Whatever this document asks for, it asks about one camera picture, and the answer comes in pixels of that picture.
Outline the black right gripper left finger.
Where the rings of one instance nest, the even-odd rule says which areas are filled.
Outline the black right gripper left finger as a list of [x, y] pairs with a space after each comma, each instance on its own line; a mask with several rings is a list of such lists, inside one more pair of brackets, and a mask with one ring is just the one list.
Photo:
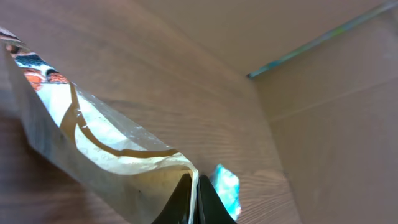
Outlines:
[[188, 224], [191, 189], [192, 178], [190, 174], [182, 175], [164, 209], [152, 224]]

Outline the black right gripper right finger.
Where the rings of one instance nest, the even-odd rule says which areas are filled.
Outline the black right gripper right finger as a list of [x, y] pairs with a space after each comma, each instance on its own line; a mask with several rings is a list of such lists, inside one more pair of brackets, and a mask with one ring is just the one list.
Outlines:
[[199, 177], [197, 186], [197, 220], [199, 224], [236, 224], [206, 175]]

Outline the small teal tissue pack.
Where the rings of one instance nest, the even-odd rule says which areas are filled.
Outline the small teal tissue pack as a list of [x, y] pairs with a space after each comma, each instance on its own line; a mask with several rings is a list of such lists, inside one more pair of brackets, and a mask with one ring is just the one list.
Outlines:
[[239, 201], [239, 178], [223, 165], [218, 164], [210, 181], [226, 211], [236, 221], [242, 212]]

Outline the beige plastic pouch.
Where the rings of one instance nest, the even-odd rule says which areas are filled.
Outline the beige plastic pouch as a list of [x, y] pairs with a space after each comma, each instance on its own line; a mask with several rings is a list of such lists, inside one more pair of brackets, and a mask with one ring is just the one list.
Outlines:
[[131, 223], [152, 223], [190, 174], [188, 223], [195, 221], [198, 171], [182, 153], [78, 88], [8, 30], [1, 41], [33, 149]]

